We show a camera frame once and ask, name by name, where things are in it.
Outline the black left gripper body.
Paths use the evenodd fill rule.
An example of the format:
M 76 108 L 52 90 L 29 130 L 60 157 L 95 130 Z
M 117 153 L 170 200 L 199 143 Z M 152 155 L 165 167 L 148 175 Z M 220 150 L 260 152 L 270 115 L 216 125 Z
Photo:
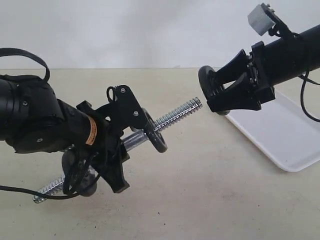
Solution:
M 67 146 L 74 145 L 62 156 L 65 173 L 78 173 L 84 164 L 72 167 L 85 160 L 98 173 L 121 172 L 122 161 L 129 155 L 120 139 L 127 127 L 120 118 L 114 103 L 94 110 L 87 101 L 77 108 L 59 100 L 65 123 L 61 135 L 68 140 Z

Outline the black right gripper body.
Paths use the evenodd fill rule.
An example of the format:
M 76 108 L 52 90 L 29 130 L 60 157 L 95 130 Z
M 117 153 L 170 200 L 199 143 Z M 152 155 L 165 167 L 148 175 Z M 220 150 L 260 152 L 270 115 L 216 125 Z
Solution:
M 247 55 L 249 105 L 262 105 L 275 99 L 275 89 L 269 83 L 264 62 L 265 44 L 259 41 L 251 46 L 251 51 Z

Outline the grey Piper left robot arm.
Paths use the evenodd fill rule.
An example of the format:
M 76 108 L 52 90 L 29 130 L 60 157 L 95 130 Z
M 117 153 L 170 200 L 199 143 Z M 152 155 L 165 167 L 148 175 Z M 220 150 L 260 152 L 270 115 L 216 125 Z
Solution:
M 91 196 L 102 178 L 114 193 L 129 187 L 121 140 L 128 127 L 126 102 L 110 87 L 107 104 L 93 109 L 57 98 L 48 82 L 35 75 L 0 77 L 0 139 L 17 154 L 62 152 L 62 191 Z

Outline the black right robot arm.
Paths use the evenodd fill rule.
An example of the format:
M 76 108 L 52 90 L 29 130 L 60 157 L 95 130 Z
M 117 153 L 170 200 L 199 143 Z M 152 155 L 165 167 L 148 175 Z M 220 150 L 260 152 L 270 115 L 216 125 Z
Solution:
M 198 80 L 213 113 L 231 110 L 259 111 L 262 104 L 276 98 L 275 86 L 303 76 L 320 67 L 320 27 L 243 49 L 225 66 L 215 71 L 204 65 Z

